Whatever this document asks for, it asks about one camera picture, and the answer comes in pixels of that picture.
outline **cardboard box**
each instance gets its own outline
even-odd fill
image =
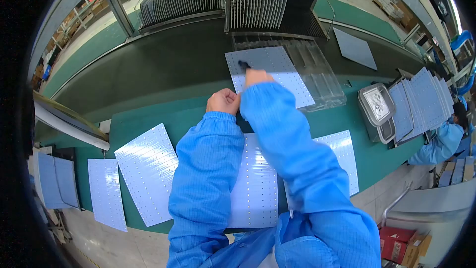
[[[408,268],[417,267],[420,256],[424,257],[431,243],[431,235],[417,235],[407,245],[407,251],[401,265]]]
[[[383,227],[378,232],[380,234],[381,257],[401,264],[408,242],[414,239],[416,231]]]
[[[93,15],[97,15],[99,14],[100,11],[102,11],[104,8],[102,7],[102,5],[100,3],[97,3],[95,4],[93,7],[92,7],[92,14]]]
[[[453,171],[455,169],[456,163],[448,163],[446,165],[445,171]]]
[[[475,171],[474,165],[465,165],[465,171],[463,173],[463,182],[473,179],[474,171]]]

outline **blue lab coat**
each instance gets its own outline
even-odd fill
[[[410,165],[436,165],[452,157],[458,149],[464,130],[447,121],[437,128],[437,135],[408,159]]]
[[[328,146],[311,139],[294,95],[277,83],[261,83],[243,93],[240,107],[302,210],[293,219],[282,213],[276,227],[229,244],[223,231],[244,136],[235,116],[207,112],[176,147],[167,267],[252,268],[273,246],[280,267],[380,267],[377,226],[350,202],[347,173]]]

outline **hand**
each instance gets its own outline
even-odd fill
[[[274,79],[270,74],[267,74],[265,70],[258,70],[249,68],[246,70],[245,76],[245,88],[259,84],[262,82],[273,82]]]
[[[236,116],[240,98],[240,95],[236,95],[230,89],[222,89],[219,92],[213,93],[211,98],[208,99],[206,112],[218,111]]]

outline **concrete floor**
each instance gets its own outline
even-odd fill
[[[413,181],[411,189],[419,187],[427,189],[432,186],[433,176],[428,172],[433,167],[401,165],[350,200],[378,224],[384,209],[411,181]],[[90,211],[64,209],[63,213],[67,229],[73,237],[73,241],[66,244],[66,249],[83,267],[95,268],[91,261],[101,268],[165,267],[169,258],[167,234],[132,228],[128,228],[127,233],[122,232],[96,222],[94,214]]]

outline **white pcb panel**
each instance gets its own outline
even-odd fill
[[[169,195],[179,160],[164,124],[141,134],[114,154],[145,225],[170,220]]]
[[[88,159],[89,188],[94,219],[127,232],[116,159]]]
[[[231,191],[229,228],[269,228],[277,224],[277,173],[265,160],[255,134],[245,134],[245,148]]]
[[[257,48],[225,53],[233,86],[238,93],[245,87],[245,72],[238,61],[246,61],[254,69],[264,69],[273,79],[289,90],[296,98],[296,108],[315,104],[306,85],[294,68],[288,54],[282,46]]]
[[[332,149],[337,157],[339,165],[347,172],[349,176],[349,195],[351,196],[358,193],[357,166],[354,155],[354,147],[352,146],[352,138],[350,137],[350,131],[345,130],[340,133],[326,135],[313,140],[316,143],[325,144]],[[284,182],[284,185],[289,210],[300,210],[301,205],[295,203],[289,196],[289,189],[286,182]]]

